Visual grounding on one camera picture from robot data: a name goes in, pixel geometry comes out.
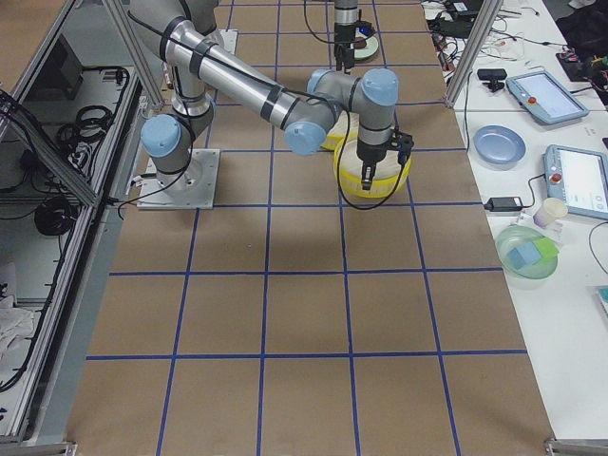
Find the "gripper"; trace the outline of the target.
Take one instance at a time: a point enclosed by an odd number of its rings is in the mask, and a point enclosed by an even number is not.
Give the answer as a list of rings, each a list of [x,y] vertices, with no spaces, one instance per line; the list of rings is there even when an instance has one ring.
[[[369,144],[358,142],[356,154],[363,162],[361,169],[361,187],[371,190],[373,179],[376,172],[376,164],[387,156],[388,148],[382,144]]]
[[[353,68],[354,46],[352,43],[336,43],[333,45],[333,54],[336,59],[336,70],[343,69],[344,72],[350,74]]]

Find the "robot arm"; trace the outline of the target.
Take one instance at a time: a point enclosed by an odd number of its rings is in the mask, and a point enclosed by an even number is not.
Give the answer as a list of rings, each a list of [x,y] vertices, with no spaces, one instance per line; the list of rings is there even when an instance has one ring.
[[[338,71],[347,75],[354,65],[355,30],[358,28],[358,3],[356,1],[334,2],[333,47]],[[165,57],[173,63],[188,67],[189,72],[198,79],[213,83],[217,78],[228,80],[258,81],[270,85],[266,78],[234,55],[223,49],[211,34],[201,34],[189,19],[182,19],[174,27],[168,39],[173,46],[164,46]]]
[[[178,74],[180,102],[193,103],[209,84],[279,127],[291,150],[316,152],[343,112],[359,117],[356,154],[361,184],[371,189],[377,164],[390,151],[408,162],[412,140],[393,123],[399,81],[374,68],[362,77],[318,69],[306,100],[225,50],[214,37],[215,1],[133,1],[127,13],[142,42]]]

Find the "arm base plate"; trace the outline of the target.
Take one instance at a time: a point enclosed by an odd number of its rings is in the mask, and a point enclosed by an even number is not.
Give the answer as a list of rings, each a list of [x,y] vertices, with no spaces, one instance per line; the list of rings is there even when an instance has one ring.
[[[238,32],[235,29],[216,29],[208,35],[208,38],[216,42],[231,54],[236,53]]]
[[[212,209],[219,171],[220,151],[218,149],[195,148],[189,168],[168,190],[167,176],[156,176],[156,166],[152,159],[147,161],[146,172],[153,177],[145,179],[141,186],[141,198],[136,201],[142,210],[190,210]]]

